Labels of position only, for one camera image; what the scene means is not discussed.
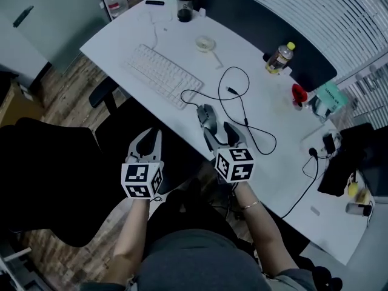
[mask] wooden floor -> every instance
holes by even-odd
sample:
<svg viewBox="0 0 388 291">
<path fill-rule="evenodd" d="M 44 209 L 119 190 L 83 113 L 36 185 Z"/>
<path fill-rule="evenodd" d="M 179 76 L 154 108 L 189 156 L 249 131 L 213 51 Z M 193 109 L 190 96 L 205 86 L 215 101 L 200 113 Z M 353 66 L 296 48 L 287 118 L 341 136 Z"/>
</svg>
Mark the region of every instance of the wooden floor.
<svg viewBox="0 0 388 291">
<path fill-rule="evenodd" d="M 80 56 L 64 75 L 49 70 L 39 94 L 45 108 L 42 120 L 61 126 L 89 127 L 94 132 L 109 113 L 104 104 L 93 109 L 89 95 L 105 77 L 85 56 Z M 119 90 L 114 92 L 114 97 L 118 106 L 125 101 Z M 200 177 L 209 183 L 215 176 L 207 165 L 202 168 Z M 219 191 L 211 190 L 210 183 L 206 186 L 209 187 L 205 191 L 208 199 L 214 199 L 214 205 L 225 206 Z M 55 290 L 77 290 L 79 283 L 98 281 L 105 274 L 129 207 L 127 199 L 118 204 L 93 240 L 82 248 L 65 245 L 50 230 L 25 232 L 20 242 L 24 247 L 32 248 L 30 259 Z M 232 213 L 227 220 L 240 238 L 252 241 L 245 222 L 237 221 Z"/>
</svg>

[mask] brown box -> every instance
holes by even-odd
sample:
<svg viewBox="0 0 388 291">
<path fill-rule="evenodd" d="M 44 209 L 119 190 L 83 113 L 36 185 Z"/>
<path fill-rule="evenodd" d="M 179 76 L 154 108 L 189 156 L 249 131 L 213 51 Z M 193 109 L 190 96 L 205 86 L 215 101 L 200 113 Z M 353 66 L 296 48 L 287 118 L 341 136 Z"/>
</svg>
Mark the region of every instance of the brown box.
<svg viewBox="0 0 388 291">
<path fill-rule="evenodd" d="M 23 86 L 12 80 L 10 90 L 0 106 L 0 127 L 14 125 L 19 118 L 40 119 L 44 109 Z"/>
</svg>

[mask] black computer mouse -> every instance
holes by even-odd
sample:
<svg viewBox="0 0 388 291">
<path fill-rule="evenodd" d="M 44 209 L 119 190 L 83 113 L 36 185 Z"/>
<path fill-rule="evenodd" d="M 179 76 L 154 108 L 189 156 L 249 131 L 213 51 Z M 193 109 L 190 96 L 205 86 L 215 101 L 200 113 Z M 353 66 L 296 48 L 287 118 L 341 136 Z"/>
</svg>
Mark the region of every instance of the black computer mouse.
<svg viewBox="0 0 388 291">
<path fill-rule="evenodd" d="M 210 104 L 201 105 L 196 109 L 196 113 L 201 125 L 213 135 L 217 134 L 217 117 L 213 107 Z"/>
</svg>

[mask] keyboard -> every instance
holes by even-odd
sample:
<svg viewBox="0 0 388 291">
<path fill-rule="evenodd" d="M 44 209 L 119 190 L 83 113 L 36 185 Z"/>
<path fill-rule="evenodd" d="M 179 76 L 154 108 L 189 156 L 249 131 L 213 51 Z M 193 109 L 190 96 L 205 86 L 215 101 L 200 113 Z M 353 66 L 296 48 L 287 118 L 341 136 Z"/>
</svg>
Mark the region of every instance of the keyboard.
<svg viewBox="0 0 388 291">
<path fill-rule="evenodd" d="M 140 44 L 131 57 L 124 59 L 123 67 L 178 109 L 186 106 L 181 100 L 183 90 L 199 90 L 203 85 L 196 77 L 144 44 Z M 185 92 L 183 98 L 190 101 L 195 95 L 195 92 Z"/>
</svg>

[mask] gray shirt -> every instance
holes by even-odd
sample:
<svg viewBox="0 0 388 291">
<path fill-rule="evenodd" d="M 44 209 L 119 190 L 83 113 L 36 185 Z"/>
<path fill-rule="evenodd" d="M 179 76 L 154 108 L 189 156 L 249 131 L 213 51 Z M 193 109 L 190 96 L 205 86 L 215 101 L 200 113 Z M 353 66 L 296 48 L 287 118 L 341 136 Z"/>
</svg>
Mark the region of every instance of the gray shirt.
<svg viewBox="0 0 388 291">
<path fill-rule="evenodd" d="M 182 230 L 157 240 L 142 262 L 139 291 L 316 290 L 311 272 L 285 270 L 268 281 L 246 252 L 207 230 Z M 81 291 L 124 291 L 116 284 L 86 283 Z"/>
</svg>

